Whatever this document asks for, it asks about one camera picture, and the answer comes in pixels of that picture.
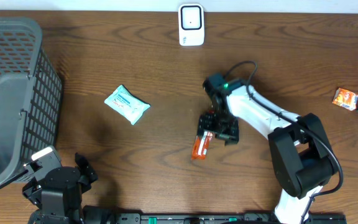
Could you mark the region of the red chocolate bar wrapper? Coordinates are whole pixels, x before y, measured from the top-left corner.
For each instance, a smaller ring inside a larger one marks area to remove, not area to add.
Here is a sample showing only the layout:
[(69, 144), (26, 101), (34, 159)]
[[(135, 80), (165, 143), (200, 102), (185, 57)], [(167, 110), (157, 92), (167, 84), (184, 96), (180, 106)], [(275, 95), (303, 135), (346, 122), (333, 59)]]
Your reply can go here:
[(202, 135), (197, 135), (191, 153), (191, 158), (193, 160), (204, 160), (206, 158), (209, 144), (213, 137), (214, 134), (209, 131), (204, 131)]

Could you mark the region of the teal wet wipes pack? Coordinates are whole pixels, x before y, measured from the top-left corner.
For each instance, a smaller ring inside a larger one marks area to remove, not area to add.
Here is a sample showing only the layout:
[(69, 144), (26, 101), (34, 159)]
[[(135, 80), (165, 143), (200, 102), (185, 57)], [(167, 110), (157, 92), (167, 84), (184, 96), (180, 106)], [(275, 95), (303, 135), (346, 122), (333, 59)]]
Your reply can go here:
[(125, 117), (131, 125), (135, 125), (150, 108), (148, 103), (133, 96), (124, 85), (118, 86), (104, 103)]

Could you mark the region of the orange snack packet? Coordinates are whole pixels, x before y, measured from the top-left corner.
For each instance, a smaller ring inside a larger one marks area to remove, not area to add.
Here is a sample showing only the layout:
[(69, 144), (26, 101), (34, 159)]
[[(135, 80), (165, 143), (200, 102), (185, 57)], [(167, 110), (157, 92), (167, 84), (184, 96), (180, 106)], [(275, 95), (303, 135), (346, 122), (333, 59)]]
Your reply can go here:
[(343, 88), (338, 88), (332, 103), (349, 111), (354, 111), (357, 108), (357, 100), (358, 94)]

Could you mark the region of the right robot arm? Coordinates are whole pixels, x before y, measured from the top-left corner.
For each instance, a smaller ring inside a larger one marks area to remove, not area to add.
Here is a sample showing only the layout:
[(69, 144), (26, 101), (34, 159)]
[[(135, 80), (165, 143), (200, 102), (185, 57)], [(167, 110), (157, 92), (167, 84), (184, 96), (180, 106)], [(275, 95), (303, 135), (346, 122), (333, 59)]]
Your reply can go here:
[(204, 159), (212, 138), (226, 145), (239, 142), (239, 120), (251, 125), (268, 141), (273, 171), (281, 185), (279, 203), (271, 215), (246, 215), (254, 223), (344, 223), (343, 217), (312, 215), (311, 204), (324, 194), (334, 174), (341, 174), (320, 119), (313, 113), (300, 116), (281, 109), (243, 80), (225, 81), (217, 73), (203, 88), (212, 101), (203, 113), (192, 158)]

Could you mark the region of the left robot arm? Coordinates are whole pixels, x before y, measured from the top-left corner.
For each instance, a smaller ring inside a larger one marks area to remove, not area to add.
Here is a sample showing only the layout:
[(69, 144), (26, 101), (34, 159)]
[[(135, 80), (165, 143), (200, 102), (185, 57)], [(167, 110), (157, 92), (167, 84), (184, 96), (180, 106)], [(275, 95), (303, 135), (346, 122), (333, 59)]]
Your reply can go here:
[(76, 153), (75, 167), (63, 166), (54, 147), (35, 153), (24, 165), (33, 178), (23, 187), (22, 194), (37, 206), (28, 223), (108, 224), (116, 221), (110, 210), (82, 206), (82, 195), (91, 189), (98, 175), (88, 160)]

